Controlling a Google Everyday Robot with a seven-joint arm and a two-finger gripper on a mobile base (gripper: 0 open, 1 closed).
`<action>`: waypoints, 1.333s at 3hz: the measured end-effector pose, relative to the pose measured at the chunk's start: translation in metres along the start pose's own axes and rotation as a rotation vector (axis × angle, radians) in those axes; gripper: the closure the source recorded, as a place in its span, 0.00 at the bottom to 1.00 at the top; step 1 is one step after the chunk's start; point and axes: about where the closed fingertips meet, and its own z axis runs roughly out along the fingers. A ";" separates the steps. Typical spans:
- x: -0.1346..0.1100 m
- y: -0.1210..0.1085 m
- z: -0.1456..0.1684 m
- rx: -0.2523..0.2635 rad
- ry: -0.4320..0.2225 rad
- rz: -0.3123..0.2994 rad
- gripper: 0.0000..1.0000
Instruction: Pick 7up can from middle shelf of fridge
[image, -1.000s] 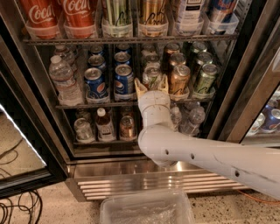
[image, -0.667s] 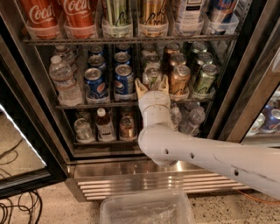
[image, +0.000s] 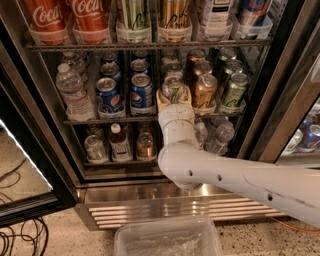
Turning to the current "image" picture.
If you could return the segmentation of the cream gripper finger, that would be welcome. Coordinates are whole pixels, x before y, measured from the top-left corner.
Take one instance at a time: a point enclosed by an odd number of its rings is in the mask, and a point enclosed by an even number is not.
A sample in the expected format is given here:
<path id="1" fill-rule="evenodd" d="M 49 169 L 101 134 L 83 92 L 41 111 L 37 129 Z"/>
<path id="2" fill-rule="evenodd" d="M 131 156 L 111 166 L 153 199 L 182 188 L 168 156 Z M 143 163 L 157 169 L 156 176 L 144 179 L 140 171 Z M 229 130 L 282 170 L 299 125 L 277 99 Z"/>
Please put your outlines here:
<path id="1" fill-rule="evenodd" d="M 156 92 L 156 101 L 159 112 L 169 105 L 168 99 L 163 96 L 160 89 L 158 89 Z"/>
<path id="2" fill-rule="evenodd" d="M 188 106 L 192 106 L 192 96 L 188 86 L 184 88 L 184 94 L 182 97 L 182 103 Z"/>

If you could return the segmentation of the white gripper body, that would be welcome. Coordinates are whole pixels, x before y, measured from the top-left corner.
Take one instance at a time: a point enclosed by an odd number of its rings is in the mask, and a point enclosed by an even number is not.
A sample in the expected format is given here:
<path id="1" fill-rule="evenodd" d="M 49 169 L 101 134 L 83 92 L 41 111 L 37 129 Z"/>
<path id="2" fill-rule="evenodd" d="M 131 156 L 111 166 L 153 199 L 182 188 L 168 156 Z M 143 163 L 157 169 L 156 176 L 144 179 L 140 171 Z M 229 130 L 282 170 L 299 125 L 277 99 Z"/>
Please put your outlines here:
<path id="1" fill-rule="evenodd" d="M 185 104 L 171 104 L 160 111 L 158 122 L 163 133 L 191 134 L 194 130 L 195 114 Z"/>

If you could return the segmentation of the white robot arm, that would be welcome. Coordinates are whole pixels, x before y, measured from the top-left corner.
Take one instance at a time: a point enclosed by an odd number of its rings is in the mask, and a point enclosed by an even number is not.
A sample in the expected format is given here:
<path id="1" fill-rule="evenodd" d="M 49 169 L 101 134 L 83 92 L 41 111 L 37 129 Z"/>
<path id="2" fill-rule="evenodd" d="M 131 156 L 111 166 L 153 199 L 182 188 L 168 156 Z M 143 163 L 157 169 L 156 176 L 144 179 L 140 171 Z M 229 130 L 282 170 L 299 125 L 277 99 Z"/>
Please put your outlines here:
<path id="1" fill-rule="evenodd" d="M 191 106 L 161 108 L 158 122 L 164 145 L 161 172 L 183 190 L 213 184 L 320 227 L 320 172 L 296 166 L 226 158 L 201 150 Z"/>

